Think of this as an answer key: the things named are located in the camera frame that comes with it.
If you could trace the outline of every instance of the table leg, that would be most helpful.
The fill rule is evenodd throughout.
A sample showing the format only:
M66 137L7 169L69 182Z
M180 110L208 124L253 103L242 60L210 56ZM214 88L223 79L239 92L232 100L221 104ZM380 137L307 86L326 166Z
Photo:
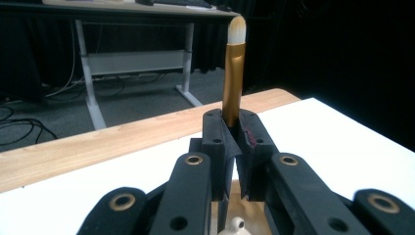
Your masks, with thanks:
M183 55L183 83L182 85L177 85L176 89L179 91L193 106L202 106L203 104L196 99L189 92L189 83L190 83L190 69L192 66L192 46L193 46L193 30L194 24L188 23L186 29L186 46Z
M82 69L83 69L83 75L85 76L85 86L86 86L86 104L88 106L89 115L91 116L92 123L94 125L95 129L103 129L106 128L106 124L103 118L103 115L101 114L100 107L98 106L98 102L95 99L95 92L94 92L94 86L92 83L92 75L91 75L91 69L89 68L88 63L88 54L86 52L86 46L85 46L85 39L83 36L83 28L82 28L82 22L81 20L76 20L76 32L78 37L78 43L80 48L80 59L82 62Z

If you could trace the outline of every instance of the gold ferrule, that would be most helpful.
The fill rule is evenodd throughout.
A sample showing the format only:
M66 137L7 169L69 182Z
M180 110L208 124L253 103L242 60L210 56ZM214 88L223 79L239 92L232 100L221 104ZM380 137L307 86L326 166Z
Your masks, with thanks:
M222 118L228 127L236 125L244 76L245 43L226 46Z

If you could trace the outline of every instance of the brush bristle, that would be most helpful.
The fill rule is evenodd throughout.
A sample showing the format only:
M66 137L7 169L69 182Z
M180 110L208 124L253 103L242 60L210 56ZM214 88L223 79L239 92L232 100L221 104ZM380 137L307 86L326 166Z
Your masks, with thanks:
M228 44L242 44L245 43L245 36L247 34L247 26L243 17L239 16L232 20L228 27Z

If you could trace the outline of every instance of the gray carpet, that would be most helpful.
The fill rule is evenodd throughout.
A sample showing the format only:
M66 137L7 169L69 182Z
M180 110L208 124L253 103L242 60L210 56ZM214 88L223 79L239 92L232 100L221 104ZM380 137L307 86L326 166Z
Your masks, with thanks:
M192 108L175 90L175 85L181 84L182 77L182 73L141 74L94 81L97 100L107 126ZM191 75L190 92L202 104L220 101L223 77L224 71L220 69L206 74L195 71ZM40 123L23 119L41 121L58 138L93 131L85 95L84 84L80 82L68 91L49 97L47 106L26 102L3 104L1 107L7 108L0 109L0 120L7 117L12 109L13 114L7 120L20 121L8 124L3 121L0 124L0 152L33 145L37 138L38 143L53 139L53 135L45 129L41 131L38 127Z

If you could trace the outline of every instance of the desk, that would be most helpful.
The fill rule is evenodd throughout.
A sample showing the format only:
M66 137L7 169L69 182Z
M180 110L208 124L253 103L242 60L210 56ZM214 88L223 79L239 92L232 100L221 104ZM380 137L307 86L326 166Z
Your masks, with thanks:
M177 85L176 89L192 105L200 106L202 103L189 91L194 21L198 19L199 21L209 21L211 23L222 20L223 23L227 23L233 17L239 16L237 13L221 12L215 10L215 8L188 8L185 6L170 6L164 4L145 6L135 3L133 0L43 0L43 3L49 6L39 8L39 6L33 4L0 4L0 11L6 14L21 14L26 17L30 16L30 14L36 14L37 11L38 16L35 15L36 17L52 16L54 18L70 18L71 20L73 18L75 20L87 91L86 104L95 129L102 129L107 126L95 98L92 81L92 75L94 74L183 69L183 82ZM130 19L131 14L142 15L142 17ZM88 54L83 36L82 24L84 22L149 25L160 23L166 25L166 23L169 23L170 26L180 24L186 26L187 29L186 41L183 43L184 50Z
M1 153L0 233L73 234L107 192L148 193L168 179L190 137L201 136L202 114L214 108L220 103ZM413 152L283 90L245 96L242 108L259 113L279 150L303 157L334 192L351 199L377 188L415 208Z

